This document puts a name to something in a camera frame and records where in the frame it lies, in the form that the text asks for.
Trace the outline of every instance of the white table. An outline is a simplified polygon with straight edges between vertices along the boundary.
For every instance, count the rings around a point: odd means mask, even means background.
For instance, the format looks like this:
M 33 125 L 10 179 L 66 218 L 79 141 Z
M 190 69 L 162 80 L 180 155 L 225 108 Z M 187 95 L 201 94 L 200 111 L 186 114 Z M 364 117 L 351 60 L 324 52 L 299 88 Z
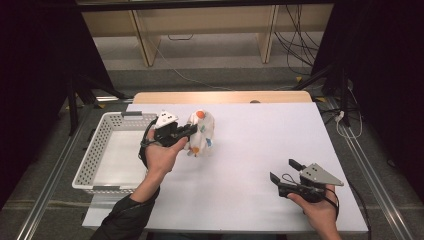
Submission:
M 129 110 L 180 117 L 185 124 L 197 109 L 216 120 L 211 157 L 178 155 L 173 171 L 146 227 L 150 231 L 298 233 L 312 231 L 302 210 L 278 196 L 269 172 L 281 177 L 298 172 L 292 158 L 318 163 L 345 183 L 336 191 L 341 202 L 340 232 L 366 232 L 367 227 L 348 186 L 334 148 L 314 103 L 144 104 Z M 83 226 L 96 228 L 122 196 L 96 195 Z

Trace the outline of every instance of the human hand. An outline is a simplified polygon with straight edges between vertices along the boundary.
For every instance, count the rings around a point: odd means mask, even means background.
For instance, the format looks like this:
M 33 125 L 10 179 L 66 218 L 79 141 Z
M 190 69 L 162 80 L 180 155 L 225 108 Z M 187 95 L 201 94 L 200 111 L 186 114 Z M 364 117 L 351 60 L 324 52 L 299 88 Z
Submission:
M 153 139 L 154 130 L 147 133 L 147 139 Z M 184 148 L 188 138 L 183 137 L 170 147 L 149 144 L 146 147 L 146 159 L 149 171 L 143 182 L 134 190 L 130 198 L 137 202 L 149 200 L 162 183 L 165 175 L 172 171 L 178 153 Z
M 326 185 L 326 188 L 335 191 L 334 185 Z M 326 197 L 336 203 L 337 198 L 333 192 L 327 190 Z M 336 227 L 336 209 L 329 202 L 323 200 L 318 203 L 310 203 L 295 193 L 290 193 L 287 197 L 303 209 L 309 224 L 322 239 L 341 239 Z
M 153 139 L 155 130 L 147 133 L 147 139 Z M 178 153 L 184 148 L 188 138 L 183 137 L 170 147 L 150 144 L 146 147 L 146 159 L 149 172 L 165 176 L 172 171 Z

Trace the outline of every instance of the wrist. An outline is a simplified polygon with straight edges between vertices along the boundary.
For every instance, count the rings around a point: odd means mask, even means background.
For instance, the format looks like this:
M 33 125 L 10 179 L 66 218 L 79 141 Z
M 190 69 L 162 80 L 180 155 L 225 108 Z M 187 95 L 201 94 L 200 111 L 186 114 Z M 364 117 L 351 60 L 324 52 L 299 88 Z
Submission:
M 130 198 L 136 202 L 146 202 L 154 195 L 156 190 L 159 188 L 159 185 L 162 183 L 164 177 L 165 174 L 149 171 L 143 182 L 141 182 L 135 191 L 130 195 Z

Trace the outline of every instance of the white plush toy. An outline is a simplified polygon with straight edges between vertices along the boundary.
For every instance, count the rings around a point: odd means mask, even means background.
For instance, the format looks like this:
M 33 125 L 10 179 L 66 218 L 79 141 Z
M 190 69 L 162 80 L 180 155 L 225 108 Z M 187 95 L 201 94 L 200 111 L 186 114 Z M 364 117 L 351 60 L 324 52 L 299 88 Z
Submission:
M 198 110 L 191 114 L 188 124 L 197 124 L 197 132 L 190 136 L 190 141 L 185 149 L 189 150 L 187 155 L 200 157 L 209 156 L 212 151 L 215 129 L 215 119 L 209 112 Z

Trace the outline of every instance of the black curtain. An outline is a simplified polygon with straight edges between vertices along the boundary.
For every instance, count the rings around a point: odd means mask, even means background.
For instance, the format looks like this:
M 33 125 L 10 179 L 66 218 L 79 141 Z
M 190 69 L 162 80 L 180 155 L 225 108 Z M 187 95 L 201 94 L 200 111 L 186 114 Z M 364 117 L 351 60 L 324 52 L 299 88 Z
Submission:
M 41 9 L 33 0 L 6 0 L 0 3 L 0 29 L 3 207 L 57 120 L 67 96 L 66 79 L 81 74 L 112 84 L 81 13 Z
M 337 2 L 314 72 L 343 59 L 362 114 L 424 202 L 422 9 L 418 0 Z M 340 78 L 327 81 L 340 87 Z

